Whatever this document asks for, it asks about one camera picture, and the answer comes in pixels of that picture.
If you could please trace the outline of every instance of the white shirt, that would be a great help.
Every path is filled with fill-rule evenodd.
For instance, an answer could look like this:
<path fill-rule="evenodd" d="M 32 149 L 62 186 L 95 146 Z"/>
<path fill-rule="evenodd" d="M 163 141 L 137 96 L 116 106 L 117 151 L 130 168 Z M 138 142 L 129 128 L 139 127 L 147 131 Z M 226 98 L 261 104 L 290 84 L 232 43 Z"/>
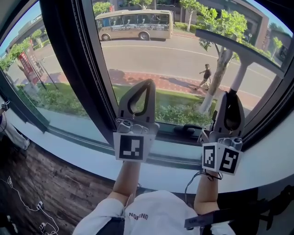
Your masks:
<path fill-rule="evenodd" d="M 141 194 L 124 208 L 114 198 L 108 198 L 75 228 L 73 235 L 96 235 L 112 217 L 125 218 L 124 235 L 199 235 L 200 229 L 186 230 L 185 219 L 197 216 L 184 201 L 167 191 Z M 214 235 L 235 235 L 227 223 L 211 227 Z"/>

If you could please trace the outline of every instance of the person walking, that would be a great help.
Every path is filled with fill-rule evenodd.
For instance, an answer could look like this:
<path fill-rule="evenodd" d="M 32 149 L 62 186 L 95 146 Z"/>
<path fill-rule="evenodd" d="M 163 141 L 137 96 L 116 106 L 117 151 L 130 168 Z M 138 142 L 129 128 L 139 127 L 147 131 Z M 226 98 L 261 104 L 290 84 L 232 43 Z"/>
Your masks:
<path fill-rule="evenodd" d="M 211 78 L 211 71 L 210 71 L 209 64 L 206 64 L 205 65 L 205 70 L 202 71 L 202 72 L 200 72 L 199 74 L 202 74 L 202 73 L 204 73 L 203 80 L 202 80 L 202 82 L 198 86 L 194 87 L 195 90 L 198 90 L 199 87 L 201 87 L 203 84 L 205 84 L 207 82 L 208 79 L 210 80 L 210 78 Z"/>

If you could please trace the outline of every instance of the pedestrian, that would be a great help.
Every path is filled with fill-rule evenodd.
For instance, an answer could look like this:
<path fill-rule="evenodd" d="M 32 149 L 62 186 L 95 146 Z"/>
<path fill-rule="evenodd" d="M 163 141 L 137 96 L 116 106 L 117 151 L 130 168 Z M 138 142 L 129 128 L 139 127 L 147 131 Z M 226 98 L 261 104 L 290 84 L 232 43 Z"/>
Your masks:
<path fill-rule="evenodd" d="M 26 150 L 30 144 L 29 139 L 25 139 L 19 134 L 15 127 L 7 120 L 4 108 L 0 109 L 0 134 L 6 135 L 13 144 L 23 150 Z"/>
<path fill-rule="evenodd" d="M 206 64 L 206 65 L 205 65 L 205 70 L 202 71 L 202 72 L 200 72 L 199 74 L 202 74 L 202 73 L 204 73 L 204 75 L 203 75 L 203 80 L 202 80 L 202 82 L 199 84 L 199 86 L 194 87 L 195 90 L 198 90 L 199 87 L 201 87 L 203 84 L 205 84 L 205 83 L 207 82 L 208 79 L 210 80 L 210 78 L 211 78 L 211 71 L 210 71 L 209 64 Z"/>
<path fill-rule="evenodd" d="M 164 190 L 135 198 L 140 166 L 139 162 L 123 162 L 113 191 L 80 221 L 73 235 L 200 235 L 199 227 L 184 228 L 185 219 L 219 210 L 218 173 L 201 175 L 191 208 Z M 214 235 L 235 235 L 228 223 L 213 224 L 210 231 Z"/>

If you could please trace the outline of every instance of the bus wheel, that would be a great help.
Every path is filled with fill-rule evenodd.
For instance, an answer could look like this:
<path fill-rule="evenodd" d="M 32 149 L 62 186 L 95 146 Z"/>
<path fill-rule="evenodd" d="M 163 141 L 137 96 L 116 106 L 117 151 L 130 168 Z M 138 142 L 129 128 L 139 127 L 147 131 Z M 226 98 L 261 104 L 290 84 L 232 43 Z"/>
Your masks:
<path fill-rule="evenodd" d="M 150 36 L 146 32 L 141 32 L 141 33 L 139 33 L 139 39 L 140 40 L 144 40 L 144 41 L 149 41 L 150 40 Z"/>
<path fill-rule="evenodd" d="M 108 34 L 103 34 L 101 38 L 102 38 L 103 41 L 109 41 L 110 40 L 110 36 Z"/>

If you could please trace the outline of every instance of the leg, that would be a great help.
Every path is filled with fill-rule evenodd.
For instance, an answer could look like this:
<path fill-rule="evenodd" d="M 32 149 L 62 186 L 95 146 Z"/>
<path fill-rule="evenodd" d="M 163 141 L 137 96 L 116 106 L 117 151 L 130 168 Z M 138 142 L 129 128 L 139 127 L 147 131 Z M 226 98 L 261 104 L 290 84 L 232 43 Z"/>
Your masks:
<path fill-rule="evenodd" d="M 0 125 L 0 131 L 14 143 L 16 146 L 20 147 L 23 150 L 28 148 L 28 141 L 17 132 L 14 126 L 6 119 L 6 116 L 3 115 L 2 123 Z"/>
<path fill-rule="evenodd" d="M 202 82 L 197 86 L 197 87 L 194 87 L 195 90 L 198 90 L 199 87 L 201 87 L 204 83 L 207 82 L 207 79 L 203 79 Z"/>

